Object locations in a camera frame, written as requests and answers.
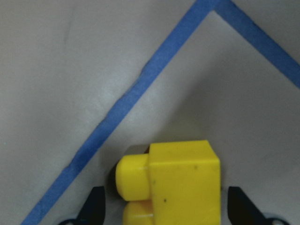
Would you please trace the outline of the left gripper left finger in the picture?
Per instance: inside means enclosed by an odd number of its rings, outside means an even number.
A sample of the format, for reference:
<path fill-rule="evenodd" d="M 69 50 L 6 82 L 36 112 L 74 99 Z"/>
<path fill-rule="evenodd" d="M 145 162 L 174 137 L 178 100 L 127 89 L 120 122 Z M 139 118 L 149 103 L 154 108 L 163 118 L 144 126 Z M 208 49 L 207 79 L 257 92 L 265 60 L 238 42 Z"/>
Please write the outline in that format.
<path fill-rule="evenodd" d="M 61 221 L 59 225 L 103 225 L 105 213 L 105 187 L 93 187 L 77 217 Z"/>

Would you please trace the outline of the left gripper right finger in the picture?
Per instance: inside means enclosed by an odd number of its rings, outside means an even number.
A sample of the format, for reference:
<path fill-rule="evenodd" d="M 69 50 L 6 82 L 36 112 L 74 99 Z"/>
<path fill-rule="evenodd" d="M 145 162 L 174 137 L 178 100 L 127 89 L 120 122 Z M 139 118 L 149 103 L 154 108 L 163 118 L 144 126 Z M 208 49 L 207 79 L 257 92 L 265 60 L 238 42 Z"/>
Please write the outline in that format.
<path fill-rule="evenodd" d="M 227 215 L 232 225 L 287 225 L 278 217 L 266 217 L 240 187 L 228 188 Z"/>

